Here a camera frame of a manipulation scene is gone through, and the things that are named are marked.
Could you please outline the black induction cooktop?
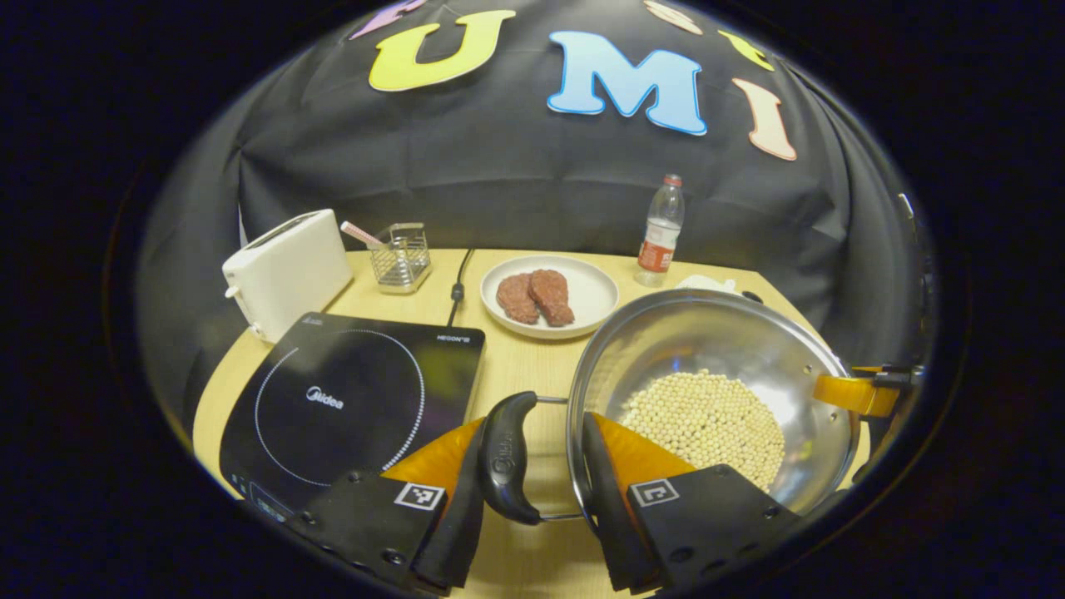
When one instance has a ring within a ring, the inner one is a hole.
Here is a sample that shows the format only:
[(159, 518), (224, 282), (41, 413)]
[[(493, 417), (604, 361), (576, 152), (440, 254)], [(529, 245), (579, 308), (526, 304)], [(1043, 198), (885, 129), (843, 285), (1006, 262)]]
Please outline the black induction cooktop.
[(284, 521), (346, 471), (383, 473), (464, 424), (484, 342), (481, 329), (309, 312), (240, 392), (223, 477)]

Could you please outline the brown meat patty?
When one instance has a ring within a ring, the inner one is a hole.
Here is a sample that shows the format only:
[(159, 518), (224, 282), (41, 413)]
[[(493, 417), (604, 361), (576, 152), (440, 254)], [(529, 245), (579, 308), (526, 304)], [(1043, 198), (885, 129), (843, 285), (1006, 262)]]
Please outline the brown meat patty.
[(536, 300), (530, 295), (532, 273), (510, 275), (501, 280), (496, 289), (496, 303), (511, 321), (520, 324), (536, 324), (540, 318)]
[(569, 304), (569, 284), (558, 270), (532, 270), (529, 295), (548, 326), (573, 324), (575, 315)]

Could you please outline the pile of soybeans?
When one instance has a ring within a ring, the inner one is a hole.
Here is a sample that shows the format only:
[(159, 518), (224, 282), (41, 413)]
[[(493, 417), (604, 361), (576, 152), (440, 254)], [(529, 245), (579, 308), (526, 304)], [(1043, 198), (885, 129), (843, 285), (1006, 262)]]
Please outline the pile of soybeans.
[(785, 456), (775, 414), (739, 379), (670, 373), (629, 394), (621, 423), (697, 468), (724, 463), (769, 492)]

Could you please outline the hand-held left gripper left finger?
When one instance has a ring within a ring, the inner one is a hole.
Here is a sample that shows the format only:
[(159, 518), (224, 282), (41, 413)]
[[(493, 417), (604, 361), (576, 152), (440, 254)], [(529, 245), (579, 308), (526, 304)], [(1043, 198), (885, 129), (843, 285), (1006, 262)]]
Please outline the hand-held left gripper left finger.
[(445, 433), (383, 473), (350, 470), (288, 519), (327, 560), (389, 587), (464, 587), (484, 523), (477, 448), (484, 418)]

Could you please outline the white toaster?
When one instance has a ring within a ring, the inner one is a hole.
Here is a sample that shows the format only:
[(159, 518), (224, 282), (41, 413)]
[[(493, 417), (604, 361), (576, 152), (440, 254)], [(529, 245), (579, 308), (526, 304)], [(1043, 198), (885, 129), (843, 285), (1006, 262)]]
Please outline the white toaster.
[(307, 312), (320, 312), (354, 278), (331, 209), (286, 220), (222, 265), (225, 297), (235, 300), (256, 338), (277, 344)]

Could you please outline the black backdrop cloth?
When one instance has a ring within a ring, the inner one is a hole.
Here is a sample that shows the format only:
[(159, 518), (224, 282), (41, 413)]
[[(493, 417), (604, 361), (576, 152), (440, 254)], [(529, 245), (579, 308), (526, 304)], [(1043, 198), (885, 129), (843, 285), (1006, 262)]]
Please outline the black backdrop cloth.
[(331, 209), (421, 220), (435, 250), (634, 255), (666, 173), (677, 258), (756, 270), (849, 365), (927, 350), (910, 190), (859, 118), (791, 56), (694, 7), (421, 0), (343, 25), (225, 106), (176, 163), (138, 255), (141, 360), (185, 421), (245, 328), (223, 261)]

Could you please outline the white round plate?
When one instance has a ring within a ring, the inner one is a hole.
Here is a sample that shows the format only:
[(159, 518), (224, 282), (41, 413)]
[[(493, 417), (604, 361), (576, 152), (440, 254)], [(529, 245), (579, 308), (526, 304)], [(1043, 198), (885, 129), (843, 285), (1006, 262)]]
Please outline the white round plate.
[[(555, 270), (562, 274), (569, 290), (569, 306), (575, 314), (573, 323), (551, 326), (540, 315), (535, 324), (524, 324), (509, 318), (496, 300), (499, 284), (505, 278), (532, 270)], [(569, 255), (519, 255), (488, 270), (480, 285), (484, 309), (505, 329), (532, 339), (575, 339), (593, 333), (617, 309), (620, 291), (604, 270)]]

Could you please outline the clear red label water bottle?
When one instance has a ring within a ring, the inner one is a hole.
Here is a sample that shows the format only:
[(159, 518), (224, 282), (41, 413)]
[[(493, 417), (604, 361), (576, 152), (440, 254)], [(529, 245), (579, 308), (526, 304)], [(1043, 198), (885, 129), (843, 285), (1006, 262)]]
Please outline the clear red label water bottle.
[(637, 257), (637, 284), (657, 288), (663, 285), (666, 273), (673, 261), (686, 216), (686, 203), (682, 196), (682, 178), (666, 174), (662, 185), (651, 198), (646, 228)]

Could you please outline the steel pot with black handle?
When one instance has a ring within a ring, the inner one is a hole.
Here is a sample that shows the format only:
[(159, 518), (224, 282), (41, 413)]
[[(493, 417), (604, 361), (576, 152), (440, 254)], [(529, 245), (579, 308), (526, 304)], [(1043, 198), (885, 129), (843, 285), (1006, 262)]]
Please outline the steel pot with black handle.
[(596, 527), (588, 507), (581, 417), (621, 423), (622, 403), (659, 376), (707, 369), (739, 379), (782, 426), (785, 456), (769, 496), (809, 514), (848, 477), (857, 446), (857, 414), (813, 399), (822, 374), (849, 376), (825, 341), (772, 308), (709, 290), (669, 290), (633, 300), (606, 319), (567, 372), (566, 456), (576, 508), (562, 519)]

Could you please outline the white condiment dish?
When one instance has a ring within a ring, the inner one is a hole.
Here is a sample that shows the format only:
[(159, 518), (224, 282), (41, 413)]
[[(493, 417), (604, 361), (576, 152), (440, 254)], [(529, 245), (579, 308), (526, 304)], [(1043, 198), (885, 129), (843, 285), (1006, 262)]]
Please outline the white condiment dish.
[(736, 281), (727, 278), (727, 280), (716, 280), (716, 278), (704, 276), (704, 275), (690, 275), (684, 278), (679, 284), (676, 285), (676, 289), (679, 290), (711, 290), (716, 292), (727, 293), (728, 295), (738, 295), (746, 297), (746, 300), (752, 300), (758, 304), (764, 304), (764, 300), (754, 292), (749, 290), (738, 290), (736, 287)]

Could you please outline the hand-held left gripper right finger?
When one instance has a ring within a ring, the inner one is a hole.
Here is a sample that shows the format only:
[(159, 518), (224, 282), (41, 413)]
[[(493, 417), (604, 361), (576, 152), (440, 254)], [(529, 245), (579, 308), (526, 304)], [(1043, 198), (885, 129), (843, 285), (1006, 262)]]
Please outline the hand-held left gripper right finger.
[(616, 589), (661, 594), (726, 579), (800, 520), (733, 467), (697, 468), (597, 412), (583, 414), (581, 451)]

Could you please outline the pink striped straw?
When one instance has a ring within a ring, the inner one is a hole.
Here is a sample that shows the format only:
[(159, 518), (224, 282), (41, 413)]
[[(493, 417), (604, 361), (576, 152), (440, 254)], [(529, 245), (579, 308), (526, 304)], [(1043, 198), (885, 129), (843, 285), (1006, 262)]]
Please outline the pink striped straw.
[(387, 247), (387, 243), (378, 239), (377, 236), (368, 234), (368, 231), (351, 224), (350, 221), (342, 221), (341, 231), (343, 234), (353, 236), (358, 242), (364, 244), (368, 250), (383, 250)]

